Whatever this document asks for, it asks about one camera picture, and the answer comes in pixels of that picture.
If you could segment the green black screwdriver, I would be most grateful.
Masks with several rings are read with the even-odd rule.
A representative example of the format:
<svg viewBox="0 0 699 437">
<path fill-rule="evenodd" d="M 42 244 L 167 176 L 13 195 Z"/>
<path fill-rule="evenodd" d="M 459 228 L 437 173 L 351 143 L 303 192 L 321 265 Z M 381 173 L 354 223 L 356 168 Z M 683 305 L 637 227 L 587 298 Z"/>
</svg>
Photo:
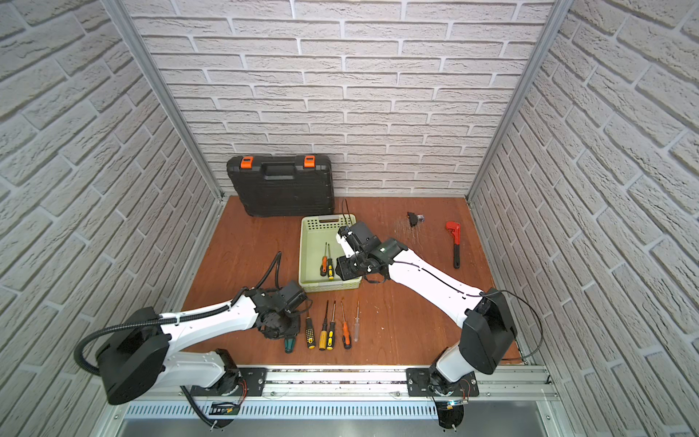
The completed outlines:
<svg viewBox="0 0 699 437">
<path fill-rule="evenodd" d="M 293 353 L 295 346 L 296 346 L 296 336 L 287 336 L 284 338 L 284 351 L 287 354 Z"/>
</svg>

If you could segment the black yellow slanted screwdriver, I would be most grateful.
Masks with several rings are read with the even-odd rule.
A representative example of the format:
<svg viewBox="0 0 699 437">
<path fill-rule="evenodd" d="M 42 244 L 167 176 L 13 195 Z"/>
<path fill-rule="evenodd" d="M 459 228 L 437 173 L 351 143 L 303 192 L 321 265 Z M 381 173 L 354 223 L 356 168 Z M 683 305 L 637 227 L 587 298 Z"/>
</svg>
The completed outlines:
<svg viewBox="0 0 699 437">
<path fill-rule="evenodd" d="M 309 315 L 305 319 L 305 337 L 306 337 L 307 348 L 309 350 L 315 349 L 316 348 L 315 330 L 314 330 L 314 326 L 312 323 L 312 318 Z"/>
</svg>

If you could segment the black yellow short screwdriver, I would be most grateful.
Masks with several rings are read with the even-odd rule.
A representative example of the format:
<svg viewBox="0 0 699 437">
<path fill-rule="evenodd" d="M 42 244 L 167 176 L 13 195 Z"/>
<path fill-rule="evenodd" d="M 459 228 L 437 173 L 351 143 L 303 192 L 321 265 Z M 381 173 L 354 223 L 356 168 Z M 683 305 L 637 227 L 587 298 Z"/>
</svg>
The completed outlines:
<svg viewBox="0 0 699 437">
<path fill-rule="evenodd" d="M 326 271 L 329 280 L 334 280 L 333 259 L 331 258 L 331 245 L 326 243 Z"/>
</svg>

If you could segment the small orange screwdriver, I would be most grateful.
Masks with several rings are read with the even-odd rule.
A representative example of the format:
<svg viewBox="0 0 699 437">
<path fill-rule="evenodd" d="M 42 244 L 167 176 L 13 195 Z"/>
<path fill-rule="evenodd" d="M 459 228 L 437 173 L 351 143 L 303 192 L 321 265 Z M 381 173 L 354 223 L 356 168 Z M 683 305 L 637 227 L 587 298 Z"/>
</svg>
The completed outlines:
<svg viewBox="0 0 699 437">
<path fill-rule="evenodd" d="M 328 275 L 328 264 L 329 264 L 329 244 L 324 244 L 324 253 L 320 264 L 320 276 L 326 277 Z"/>
</svg>

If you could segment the yellow handle black screwdriver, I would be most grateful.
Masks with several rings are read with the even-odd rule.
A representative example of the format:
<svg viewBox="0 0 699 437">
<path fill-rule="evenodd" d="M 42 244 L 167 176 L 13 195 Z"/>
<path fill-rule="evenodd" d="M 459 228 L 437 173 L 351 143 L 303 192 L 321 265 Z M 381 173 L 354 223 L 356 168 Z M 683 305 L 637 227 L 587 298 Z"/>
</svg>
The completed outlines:
<svg viewBox="0 0 699 437">
<path fill-rule="evenodd" d="M 319 342 L 319 350 L 320 351 L 326 351 L 327 345 L 328 345 L 328 325 L 329 325 L 328 310 L 329 310 L 329 302 L 326 302 L 326 309 L 325 309 L 324 319 L 322 322 L 321 332 L 320 332 L 320 342 Z"/>
</svg>

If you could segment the black yellow button screwdriver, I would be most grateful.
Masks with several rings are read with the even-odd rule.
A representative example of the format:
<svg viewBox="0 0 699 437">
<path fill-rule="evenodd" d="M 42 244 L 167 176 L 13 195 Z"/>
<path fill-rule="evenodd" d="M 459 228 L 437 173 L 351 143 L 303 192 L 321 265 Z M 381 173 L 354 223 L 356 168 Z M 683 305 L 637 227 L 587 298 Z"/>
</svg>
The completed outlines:
<svg viewBox="0 0 699 437">
<path fill-rule="evenodd" d="M 328 351 L 332 351 L 333 348 L 335 347 L 335 330 L 336 330 L 335 313 L 336 313 L 336 302 L 333 302 L 333 308 L 332 308 L 332 313 L 331 313 L 331 323 L 329 324 L 329 332 L 328 332 L 327 347 L 326 347 L 326 349 Z"/>
</svg>

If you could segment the orange handle screwdriver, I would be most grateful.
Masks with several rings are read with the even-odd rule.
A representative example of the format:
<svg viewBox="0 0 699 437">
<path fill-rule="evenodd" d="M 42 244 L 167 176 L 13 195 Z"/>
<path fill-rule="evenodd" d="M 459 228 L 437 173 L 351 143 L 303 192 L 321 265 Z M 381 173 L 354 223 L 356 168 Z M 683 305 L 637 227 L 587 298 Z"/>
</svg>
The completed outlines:
<svg viewBox="0 0 699 437">
<path fill-rule="evenodd" d="M 345 314 L 344 302 L 340 303 L 341 313 L 342 313 L 342 345 L 345 350 L 350 350 L 352 347 L 351 343 L 351 333 L 349 329 L 349 324 Z"/>
</svg>

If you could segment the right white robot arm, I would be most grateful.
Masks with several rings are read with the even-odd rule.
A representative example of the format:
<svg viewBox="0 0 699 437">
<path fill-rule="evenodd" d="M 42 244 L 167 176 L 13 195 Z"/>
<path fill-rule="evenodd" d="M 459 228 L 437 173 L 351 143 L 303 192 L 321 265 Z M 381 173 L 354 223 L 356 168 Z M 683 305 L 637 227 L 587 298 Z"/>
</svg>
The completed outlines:
<svg viewBox="0 0 699 437">
<path fill-rule="evenodd" d="M 517 336 L 503 291 L 482 291 L 459 282 L 398 240 L 381 241 L 363 222 L 341 227 L 336 242 L 344 252 L 336 269 L 342 280 L 380 274 L 415 291 L 462 329 L 459 342 L 430 367 L 432 393 L 449 396 L 474 371 L 494 373 Z"/>
</svg>

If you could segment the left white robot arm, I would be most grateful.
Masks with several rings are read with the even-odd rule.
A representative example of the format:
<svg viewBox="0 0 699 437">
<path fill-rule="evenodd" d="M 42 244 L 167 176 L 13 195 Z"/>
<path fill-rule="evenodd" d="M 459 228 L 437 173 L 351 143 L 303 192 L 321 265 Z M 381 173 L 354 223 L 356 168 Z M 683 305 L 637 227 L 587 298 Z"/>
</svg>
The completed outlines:
<svg viewBox="0 0 699 437">
<path fill-rule="evenodd" d="M 193 311 L 158 314 L 147 307 L 103 331 L 96 372 L 111 405 L 156 388 L 184 386 L 207 395 L 245 387 L 230 353 L 192 353 L 189 347 L 235 331 L 255 329 L 269 340 L 300 333 L 300 306 L 308 299 L 297 282 L 279 290 L 242 289 L 233 300 Z"/>
</svg>

